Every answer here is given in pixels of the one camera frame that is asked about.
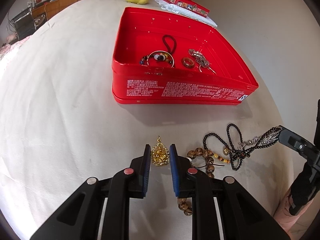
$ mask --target black mount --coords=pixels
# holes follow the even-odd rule
[[[170,147],[173,188],[192,198],[192,240],[290,240],[269,213],[233,178],[190,174],[191,163]]]
[[[130,168],[113,178],[84,182],[34,233],[30,240],[96,240],[102,207],[108,198],[101,240],[129,239],[129,198],[144,198],[148,189],[150,146]]]

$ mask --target red tin box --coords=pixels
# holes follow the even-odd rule
[[[168,3],[173,3],[175,5],[178,5],[182,8],[185,8],[189,11],[192,11],[198,15],[201,15],[203,17],[207,17],[208,13],[210,12],[210,10],[208,10],[207,8],[191,1],[191,0],[164,0]]]
[[[167,50],[163,35],[173,36],[174,68],[167,62],[140,65],[144,55]],[[181,63],[189,49],[204,54],[209,69]],[[113,62],[112,92],[121,104],[238,105],[258,88],[254,76],[233,47],[214,28],[169,12],[127,7],[121,18]]]

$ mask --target bed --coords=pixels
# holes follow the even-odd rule
[[[238,106],[116,103],[111,59],[128,6],[161,10],[153,0],[144,6],[81,0],[36,31],[3,73],[0,209],[22,240],[87,178],[112,177],[141,156],[145,144],[156,144],[158,135],[186,156],[202,146],[207,132],[227,140],[230,122],[244,139],[282,123],[263,80],[239,50],[260,87]],[[222,151],[218,141],[208,144]],[[293,180],[291,153],[274,145],[254,152],[237,172],[216,168],[216,178],[228,175],[273,214]],[[151,166],[147,197],[131,201],[130,239],[191,239],[191,223],[177,208],[170,167]]]

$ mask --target black bead necklace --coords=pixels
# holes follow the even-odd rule
[[[250,154],[256,150],[256,149],[263,149],[263,148],[268,148],[272,145],[274,145],[278,140],[279,140],[279,133],[282,130],[281,126],[276,126],[276,127],[272,127],[270,130],[268,130],[267,132],[265,132],[263,135],[261,135],[260,139],[258,140],[258,142],[256,143],[256,145],[254,145],[253,147],[247,148],[247,149],[242,149],[242,150],[236,150],[231,137],[230,137],[230,127],[233,126],[234,128],[236,128],[236,130],[238,131],[239,137],[240,137],[240,142],[243,143],[243,139],[242,139],[242,133],[240,131],[240,129],[233,123],[230,123],[227,126],[227,135],[228,135],[228,140],[229,140],[229,144],[231,146],[231,148],[229,147],[229,145],[216,133],[208,133],[204,136],[203,138],[203,147],[205,150],[208,150],[207,147],[207,138],[210,136],[214,136],[215,138],[217,138],[226,148],[229,149],[229,156],[230,156],[230,164],[231,167],[234,171],[237,171],[240,169],[241,165],[242,165],[242,160],[244,160],[244,158],[246,157],[250,157]],[[234,162],[239,159],[239,163],[238,166],[235,167]]]

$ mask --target jewelry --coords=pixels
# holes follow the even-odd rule
[[[170,38],[171,40],[173,40],[173,49],[172,50],[171,50],[169,44],[167,43],[167,41],[165,40],[165,38]],[[153,57],[158,62],[159,61],[166,61],[171,65],[171,67],[174,67],[174,59],[173,59],[172,54],[175,52],[175,50],[177,48],[177,41],[171,35],[164,35],[162,37],[162,42],[167,47],[168,52],[167,51],[163,51],[163,50],[156,50],[156,51],[152,52],[149,56],[143,56],[142,59],[139,62],[140,65],[145,65],[145,63],[147,61],[147,66],[148,66],[149,65],[149,59],[151,57]]]
[[[189,49],[189,54],[196,58],[196,62],[199,64],[199,71],[202,73],[201,67],[210,69],[214,74],[217,74],[212,68],[210,68],[210,62],[204,57],[204,55],[196,51],[195,49]]]
[[[163,51],[163,50],[156,50],[152,52],[149,56],[143,56],[140,60],[140,65],[145,65],[145,62],[147,62],[147,66],[149,65],[149,59],[154,58],[156,61],[165,61],[168,62],[171,67],[174,67],[174,59],[172,55],[169,52]]]
[[[231,140],[231,137],[230,137],[230,127],[233,126],[234,128],[236,128],[236,130],[238,131],[239,133],[239,137],[240,137],[240,149],[236,150],[233,143],[232,143],[232,140]],[[203,138],[203,146],[204,146],[204,149],[208,149],[207,148],[207,144],[206,144],[206,141],[207,141],[207,138],[209,136],[214,136],[216,137],[223,145],[224,145],[224,149],[223,149],[223,152],[224,154],[226,154],[228,151],[229,151],[229,156],[230,156],[230,163],[231,163],[231,167],[234,171],[237,171],[240,169],[241,165],[242,165],[242,160],[244,160],[246,157],[250,157],[250,154],[256,150],[256,149],[263,149],[263,148],[267,148],[267,147],[270,147],[272,145],[274,145],[278,140],[279,140],[279,134],[282,130],[282,127],[281,126],[276,126],[276,127],[272,127],[270,130],[268,130],[267,132],[265,132],[263,135],[260,136],[260,138],[253,138],[252,140],[249,140],[249,141],[246,141],[246,142],[243,142],[242,140],[242,134],[241,134],[241,131],[240,129],[233,123],[229,124],[227,126],[227,135],[228,135],[228,140],[229,140],[229,144],[231,146],[231,149],[229,147],[229,145],[219,136],[217,135],[216,133],[208,133],[204,136]],[[250,145],[253,145],[254,143],[256,142],[255,146],[253,147],[250,147],[248,149],[244,149],[244,146],[246,145],[249,145],[249,143],[252,143]],[[225,162],[225,159],[222,158],[221,156],[217,157],[220,161],[223,161]],[[234,165],[234,162],[236,160],[239,159],[239,164],[237,167],[235,167]]]
[[[161,142],[160,136],[157,141],[151,150],[152,163],[156,166],[165,166],[170,163],[169,150]]]
[[[202,156],[205,159],[205,165],[201,166],[201,167],[195,167],[196,169],[200,169],[200,168],[204,168],[206,167],[206,173],[208,175],[209,178],[214,179],[214,165],[215,166],[224,166],[224,165],[219,165],[219,164],[214,164],[214,158],[221,158],[219,155],[217,155],[216,153],[213,153],[211,150],[204,150],[201,147],[198,147],[196,150],[194,151],[188,151],[187,153],[187,157],[190,160],[193,160],[194,158],[198,157],[198,156]],[[230,160],[222,160],[224,163],[230,163]],[[186,198],[178,198],[178,208],[180,210],[183,210],[183,213],[186,216],[191,216],[192,215],[192,206],[191,203],[186,202],[187,199]]]
[[[191,203],[186,202],[186,201],[187,201],[186,198],[178,198],[178,208],[180,210],[183,210],[183,213],[186,216],[191,216],[192,215]]]
[[[219,164],[214,164],[214,158],[221,160],[224,163],[229,164],[230,160],[223,159],[221,156],[218,154],[212,152],[211,150],[208,149],[202,149],[201,147],[198,147],[194,151],[188,151],[187,157],[193,160],[194,158],[202,156],[205,159],[205,165],[201,167],[195,167],[197,169],[204,168],[206,167],[206,172],[209,178],[214,178],[213,172],[214,172],[214,165],[215,166],[224,166],[224,165],[219,165]]]
[[[184,65],[186,68],[193,68],[195,66],[195,62],[188,57],[184,57],[182,60],[182,65]]]

